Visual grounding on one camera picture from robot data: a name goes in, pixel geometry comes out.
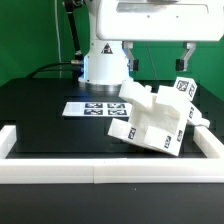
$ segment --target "black tabletop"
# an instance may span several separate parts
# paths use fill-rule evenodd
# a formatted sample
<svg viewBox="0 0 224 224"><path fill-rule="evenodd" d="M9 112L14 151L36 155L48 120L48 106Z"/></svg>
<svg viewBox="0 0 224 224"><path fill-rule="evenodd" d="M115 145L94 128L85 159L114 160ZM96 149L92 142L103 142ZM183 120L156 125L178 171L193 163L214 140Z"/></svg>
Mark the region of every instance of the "black tabletop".
<svg viewBox="0 0 224 224"><path fill-rule="evenodd" d="M141 83L155 92L173 84ZM171 157L107 136L111 118L63 117L67 101L120 99L79 89L69 79L15 79L2 86L0 124L16 124L18 136L8 158ZM194 104L223 141L223 102L199 85ZM188 127L180 157L204 157L192 135ZM223 192L223 184L0 185L0 223L223 223Z"/></svg>

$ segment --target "label sticker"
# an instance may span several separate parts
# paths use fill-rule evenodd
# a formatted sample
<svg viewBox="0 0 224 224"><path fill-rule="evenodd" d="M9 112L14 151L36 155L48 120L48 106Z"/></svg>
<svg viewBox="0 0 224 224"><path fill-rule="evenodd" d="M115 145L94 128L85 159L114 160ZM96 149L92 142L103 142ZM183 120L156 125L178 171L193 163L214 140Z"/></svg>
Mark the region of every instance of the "label sticker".
<svg viewBox="0 0 224 224"><path fill-rule="evenodd" d="M128 138L133 140L134 137L135 137L135 133L136 133L136 128L131 128L131 130L129 132L129 135L128 135Z"/></svg>
<svg viewBox="0 0 224 224"><path fill-rule="evenodd" d="M103 110L86 109L84 110L84 115L94 115L94 116L103 115Z"/></svg>
<svg viewBox="0 0 224 224"><path fill-rule="evenodd" d="M63 116L129 117L132 105L119 102L67 102Z"/></svg>
<svg viewBox="0 0 224 224"><path fill-rule="evenodd" d="M178 133L178 136L177 136L177 141L181 142L182 138L183 138L183 131L179 130L179 133Z"/></svg>
<svg viewBox="0 0 224 224"><path fill-rule="evenodd" d="M165 141L165 145L164 145L164 147L165 147L166 149L168 149L168 148L170 147L171 139L172 139L172 138L168 135L167 138L166 138L166 141Z"/></svg>
<svg viewBox="0 0 224 224"><path fill-rule="evenodd" d="M101 54L113 54L110 45L107 43L104 49L101 51Z"/></svg>
<svg viewBox="0 0 224 224"><path fill-rule="evenodd" d="M193 115L194 115L194 108L191 107L191 111L190 111L189 117L192 119Z"/></svg>
<svg viewBox="0 0 224 224"><path fill-rule="evenodd" d="M103 108L102 103L86 103L85 108Z"/></svg>
<svg viewBox="0 0 224 224"><path fill-rule="evenodd" d="M124 116L127 115L126 110L108 110L108 115Z"/></svg>
<svg viewBox="0 0 224 224"><path fill-rule="evenodd" d="M193 97L193 95L194 95L194 91L195 91L195 86L192 84L192 85L191 85L191 88L190 88L190 90L189 90L189 95L190 95L190 97Z"/></svg>
<svg viewBox="0 0 224 224"><path fill-rule="evenodd" d="M117 109L117 108L125 108L125 105L124 103L108 103L107 107Z"/></svg>
<svg viewBox="0 0 224 224"><path fill-rule="evenodd" d="M180 81L177 83L177 89L178 89L179 91L186 92L186 91L187 91L187 87L188 87L188 85L189 85L189 82L180 80Z"/></svg>

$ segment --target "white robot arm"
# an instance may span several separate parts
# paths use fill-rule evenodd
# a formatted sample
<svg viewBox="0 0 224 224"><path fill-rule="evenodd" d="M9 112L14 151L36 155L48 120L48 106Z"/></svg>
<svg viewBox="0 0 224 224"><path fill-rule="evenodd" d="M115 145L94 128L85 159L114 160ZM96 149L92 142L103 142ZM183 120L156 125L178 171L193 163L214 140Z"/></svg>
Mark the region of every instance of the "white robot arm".
<svg viewBox="0 0 224 224"><path fill-rule="evenodd" d="M176 70L185 71L196 41L218 41L224 33L224 0L84 2L90 18L90 50L79 82L92 89L113 90L130 79L132 41L183 41L186 51Z"/></svg>

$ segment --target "green backdrop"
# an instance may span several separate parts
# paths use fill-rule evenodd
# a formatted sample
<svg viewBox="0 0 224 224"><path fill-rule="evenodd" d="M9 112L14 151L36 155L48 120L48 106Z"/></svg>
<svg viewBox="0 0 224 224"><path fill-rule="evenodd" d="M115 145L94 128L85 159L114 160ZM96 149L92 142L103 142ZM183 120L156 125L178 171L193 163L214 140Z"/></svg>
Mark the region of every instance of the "green backdrop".
<svg viewBox="0 0 224 224"><path fill-rule="evenodd" d="M0 2L0 85L10 79L25 77L34 69L58 61L54 1ZM73 58L67 15L58 0L62 59ZM75 11L77 28L84 53L89 48L87 9ZM176 76L193 77L216 96L224 99L224 39L219 42L197 43L187 72L175 71L175 60L183 53L180 42L149 42L150 54L161 80ZM155 79L145 42L134 43L133 54L140 59L136 80Z"/></svg>

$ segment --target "white foam frame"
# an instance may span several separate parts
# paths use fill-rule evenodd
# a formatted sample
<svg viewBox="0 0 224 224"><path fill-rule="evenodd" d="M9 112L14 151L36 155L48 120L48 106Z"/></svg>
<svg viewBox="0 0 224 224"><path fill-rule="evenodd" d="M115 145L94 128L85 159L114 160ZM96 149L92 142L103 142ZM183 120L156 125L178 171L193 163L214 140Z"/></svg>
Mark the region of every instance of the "white foam frame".
<svg viewBox="0 0 224 224"><path fill-rule="evenodd" d="M194 141L207 159L7 159L16 126L0 131L0 183L223 183L224 146L205 127Z"/></svg>

